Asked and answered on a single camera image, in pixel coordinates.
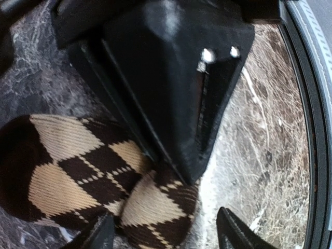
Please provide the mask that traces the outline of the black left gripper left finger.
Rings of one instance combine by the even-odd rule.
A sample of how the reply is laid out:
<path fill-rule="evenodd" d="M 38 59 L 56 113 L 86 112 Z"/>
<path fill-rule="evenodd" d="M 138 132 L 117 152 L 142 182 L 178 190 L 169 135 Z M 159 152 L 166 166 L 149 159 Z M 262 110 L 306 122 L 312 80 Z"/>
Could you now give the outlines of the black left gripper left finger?
<path fill-rule="evenodd" d="M 104 212 L 91 221 L 71 242 L 61 248 L 113 248 L 114 237 L 114 217 L 111 213 Z"/>

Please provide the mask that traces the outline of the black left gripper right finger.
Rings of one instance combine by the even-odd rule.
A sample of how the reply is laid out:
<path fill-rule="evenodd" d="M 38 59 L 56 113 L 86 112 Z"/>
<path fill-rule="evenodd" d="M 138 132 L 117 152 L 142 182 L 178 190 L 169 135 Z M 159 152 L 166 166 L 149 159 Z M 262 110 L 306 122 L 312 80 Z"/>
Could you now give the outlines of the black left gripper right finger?
<path fill-rule="evenodd" d="M 219 209 L 216 227 L 219 248 L 275 248 L 250 230 L 229 208 Z"/>

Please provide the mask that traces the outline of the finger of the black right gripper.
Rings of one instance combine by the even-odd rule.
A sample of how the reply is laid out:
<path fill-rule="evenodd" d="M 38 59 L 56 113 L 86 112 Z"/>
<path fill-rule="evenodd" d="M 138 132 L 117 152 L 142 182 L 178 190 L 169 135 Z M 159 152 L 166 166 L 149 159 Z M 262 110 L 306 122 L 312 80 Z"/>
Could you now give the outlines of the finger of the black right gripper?
<path fill-rule="evenodd" d="M 255 1 L 65 1 L 64 47 L 143 152 L 193 184 L 252 47 Z"/>

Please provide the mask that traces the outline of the brown argyle sock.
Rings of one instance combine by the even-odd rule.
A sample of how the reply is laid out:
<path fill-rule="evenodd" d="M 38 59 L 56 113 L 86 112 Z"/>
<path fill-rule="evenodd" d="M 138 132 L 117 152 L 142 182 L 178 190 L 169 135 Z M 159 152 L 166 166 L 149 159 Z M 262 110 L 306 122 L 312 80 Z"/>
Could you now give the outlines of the brown argyle sock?
<path fill-rule="evenodd" d="M 1 207 L 26 222 L 82 230 L 109 214 L 133 247 L 180 248 L 199 185 L 110 120 L 30 114 L 1 127 Z"/>

